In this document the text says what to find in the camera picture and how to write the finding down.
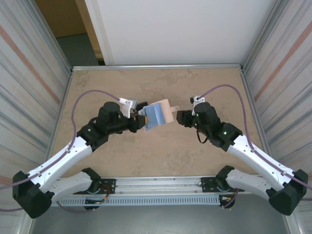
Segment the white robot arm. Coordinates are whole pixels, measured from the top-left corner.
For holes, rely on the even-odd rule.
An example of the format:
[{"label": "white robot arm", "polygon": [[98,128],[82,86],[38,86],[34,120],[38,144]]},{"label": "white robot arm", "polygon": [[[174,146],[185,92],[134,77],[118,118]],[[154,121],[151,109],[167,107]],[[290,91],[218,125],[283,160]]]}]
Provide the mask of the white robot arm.
[{"label": "white robot arm", "polygon": [[[185,127],[196,128],[197,137],[201,143],[209,140],[214,146],[246,162],[262,176],[249,175],[231,166],[225,166],[216,175],[219,188],[226,191],[232,187],[259,195],[268,200],[280,213],[290,215],[306,194],[307,188],[286,175],[307,184],[307,173],[302,170],[294,172],[291,168],[271,158],[253,143],[251,143],[251,148],[250,142],[241,130],[232,124],[221,122],[215,108],[205,102],[205,98],[194,96],[191,98],[191,103],[193,104],[192,110],[177,112],[178,123]],[[199,133],[206,136],[203,142],[200,140]]]},{"label": "white robot arm", "polygon": [[13,198],[29,214],[31,218],[42,215],[51,203],[60,198],[80,191],[95,192],[100,186],[100,176],[91,168],[62,180],[58,180],[69,168],[79,160],[87,157],[98,147],[108,141],[111,134],[121,134],[129,130],[136,133],[145,126],[147,118],[137,114],[139,109],[147,105],[146,102],[137,106],[135,100],[120,98],[120,106],[115,102],[107,102],[100,108],[98,117],[77,132],[71,142],[51,157],[48,161],[25,174],[18,172],[13,182],[31,178],[25,183],[13,187]]}]

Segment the wire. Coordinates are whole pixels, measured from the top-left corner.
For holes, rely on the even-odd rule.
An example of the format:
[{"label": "wire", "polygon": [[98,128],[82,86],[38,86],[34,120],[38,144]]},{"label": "wire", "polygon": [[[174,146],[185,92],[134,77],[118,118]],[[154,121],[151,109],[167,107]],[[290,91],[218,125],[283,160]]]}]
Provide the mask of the wire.
[{"label": "wire", "polygon": [[312,197],[306,197],[306,198],[303,198],[301,199],[302,201],[312,201]]},{"label": "wire", "polygon": [[[72,121],[72,124],[73,124],[73,128],[74,128],[74,131],[73,131],[73,137],[72,137],[72,140],[67,148],[67,150],[58,158],[56,159],[54,162],[52,162],[50,165],[48,165],[47,167],[43,168],[41,171],[39,171],[38,174],[34,174],[26,179],[23,179],[21,181],[18,181],[18,182],[15,182],[15,183],[12,183],[12,184],[9,184],[9,185],[5,185],[5,186],[2,186],[0,187],[0,190],[3,190],[3,189],[8,189],[8,188],[11,188],[11,187],[14,187],[14,186],[17,186],[17,185],[20,185],[20,184],[23,184],[29,180],[32,180],[33,178],[36,178],[37,176],[39,176],[40,174],[42,174],[43,172],[45,172],[46,170],[48,170],[49,168],[53,167],[55,164],[57,164],[59,161],[61,161],[65,155],[69,152],[69,150],[72,148],[72,146],[74,145],[74,142],[75,142],[75,139],[76,139],[76,135],[77,135],[77,127],[76,127],[76,123],[75,123],[75,120],[74,120],[74,113],[75,113],[75,109],[76,109],[76,106],[79,102],[79,100],[85,96],[86,94],[88,93],[92,93],[92,92],[95,92],[95,93],[103,93],[103,94],[106,94],[110,97],[112,97],[113,99],[119,101],[119,98],[117,98],[116,96],[106,92],[106,91],[102,91],[102,90],[97,90],[97,89],[92,89],[92,90],[88,90],[84,93],[82,93],[78,98],[77,100],[75,101],[74,103],[74,106],[72,108],[72,113],[71,113],[71,121]],[[6,211],[2,211],[0,210],[0,212],[13,212],[13,211],[16,211],[15,209],[12,209],[12,210],[6,210]]]},{"label": "wire", "polygon": [[84,210],[84,211],[77,211],[73,209],[69,209],[67,207],[63,207],[58,201],[57,201],[58,206],[60,206],[63,210],[71,212],[71,213],[76,213],[76,214],[83,214],[83,213],[89,213],[89,212],[94,212],[94,209],[92,210]]},{"label": "wire", "polygon": [[233,198],[225,206],[222,206],[223,209],[227,208],[230,204],[232,204],[235,201],[237,194],[238,194],[238,189],[234,189],[234,191],[235,193],[234,193]]},{"label": "wire", "polygon": [[200,143],[205,144],[205,143],[207,142],[208,137],[206,137],[206,139],[205,139],[204,141],[201,141],[200,136],[199,136],[199,131],[198,131],[198,130],[196,130],[196,134],[197,134],[197,138],[198,138],[198,140],[199,140]]},{"label": "wire", "polygon": [[102,184],[102,186],[101,186],[101,188],[102,188],[102,190],[105,192],[105,194],[106,194],[106,198],[108,198],[108,195],[109,194],[111,194],[111,189],[109,188],[109,186],[107,185],[107,184]]},{"label": "wire", "polygon": [[243,109],[243,115],[244,115],[244,125],[245,125],[245,132],[246,132],[246,137],[247,137],[247,141],[248,141],[248,144],[249,144],[249,147],[251,148],[251,150],[257,155],[259,156],[262,160],[264,160],[266,163],[268,163],[270,166],[272,166],[273,168],[275,168],[276,170],[278,170],[280,173],[286,175],[288,178],[296,181],[297,183],[307,187],[308,189],[312,190],[312,186],[302,182],[301,180],[291,176],[290,174],[284,172],[282,169],[280,169],[278,166],[274,165],[273,163],[271,163],[269,160],[267,160],[263,155],[261,155],[257,150],[254,149],[254,146],[250,140],[250,135],[249,135],[249,131],[248,131],[248,126],[247,126],[247,117],[246,117],[246,109],[245,109],[245,105],[244,105],[244,101],[243,101],[243,98],[242,98],[242,95],[240,94],[239,90],[236,89],[234,86],[230,85],[230,84],[221,84],[221,85],[218,85],[210,90],[208,90],[207,92],[205,92],[203,95],[201,95],[200,97],[198,97],[197,99],[201,99],[203,98],[204,96],[206,96],[208,93],[218,89],[218,88],[221,88],[221,87],[229,87],[229,88],[232,88],[236,91],[238,97],[239,97],[239,100],[240,100],[240,103],[242,105],[242,109]]},{"label": "wire", "polygon": [[15,211],[21,211],[21,210],[23,210],[22,207],[20,207],[20,208],[15,208],[15,209],[1,209],[1,208],[0,208],[0,212],[15,212]]}]

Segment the orange stripe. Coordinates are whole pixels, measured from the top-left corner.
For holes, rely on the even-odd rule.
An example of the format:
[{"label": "orange stripe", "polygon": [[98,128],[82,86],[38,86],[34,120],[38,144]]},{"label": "orange stripe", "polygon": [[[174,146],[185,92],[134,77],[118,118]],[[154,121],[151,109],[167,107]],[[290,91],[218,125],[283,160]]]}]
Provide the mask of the orange stripe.
[{"label": "orange stripe", "polygon": [[52,91],[52,89],[48,86],[48,84],[43,80],[40,76],[39,72],[34,68],[31,62],[26,58],[26,56],[22,53],[22,51],[16,46],[4,28],[0,25],[0,35],[2,38],[8,43],[8,45],[12,48],[12,50],[17,54],[20,60],[26,65],[28,70],[37,78],[40,84],[45,88],[45,90],[51,95],[51,97],[56,101],[57,104],[60,104],[60,99],[56,96],[56,94]]},{"label": "orange stripe", "polygon": [[259,99],[259,97],[263,93],[263,91],[268,87],[268,85],[276,77],[276,75],[279,73],[279,71],[282,69],[282,67],[285,65],[285,63],[289,60],[289,58],[296,52],[296,50],[304,42],[304,40],[308,37],[308,35],[310,34],[311,31],[312,31],[312,21],[309,23],[309,25],[306,27],[306,29],[302,32],[300,37],[298,37],[298,39],[293,44],[293,46],[291,47],[289,52],[286,54],[286,56],[283,58],[281,63],[275,68],[273,73],[270,75],[269,79],[264,83],[264,85],[260,89],[259,93],[257,93],[257,95],[254,97],[255,101],[257,101]]},{"label": "orange stripe", "polygon": [[7,184],[11,184],[11,183],[12,183],[12,179],[0,175],[0,184],[7,185]]}]

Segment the white wall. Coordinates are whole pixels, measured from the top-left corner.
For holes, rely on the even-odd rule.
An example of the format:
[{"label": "white wall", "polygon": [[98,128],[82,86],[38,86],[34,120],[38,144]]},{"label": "white wall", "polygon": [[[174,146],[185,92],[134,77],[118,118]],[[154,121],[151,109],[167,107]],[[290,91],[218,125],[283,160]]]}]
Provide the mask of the white wall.
[{"label": "white wall", "polygon": [[275,0],[85,0],[107,65],[242,63]]}]

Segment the tan countertop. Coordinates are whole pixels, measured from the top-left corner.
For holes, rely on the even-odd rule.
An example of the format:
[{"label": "tan countertop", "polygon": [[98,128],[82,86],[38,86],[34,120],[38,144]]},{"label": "tan countertop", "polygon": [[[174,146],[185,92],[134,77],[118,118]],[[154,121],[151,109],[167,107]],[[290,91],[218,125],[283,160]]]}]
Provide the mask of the tan countertop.
[{"label": "tan countertop", "polygon": [[[192,108],[190,97],[201,95],[219,84],[231,84],[242,94],[252,141],[261,146],[238,69],[169,69],[75,71],[58,128],[53,149],[55,154],[72,137],[70,114],[78,96],[90,89],[108,91],[117,97],[135,98],[152,103],[167,98],[171,106],[181,110]],[[96,117],[109,96],[91,93],[77,105],[75,121],[79,130]],[[230,122],[244,131],[242,108],[235,91],[220,88],[206,96],[221,121]],[[215,175],[225,166],[254,173],[240,159],[213,146],[200,144],[195,129],[184,128],[175,121],[148,132],[124,132],[111,135],[107,143],[79,161],[65,176],[91,167],[100,176],[195,176]]]}]

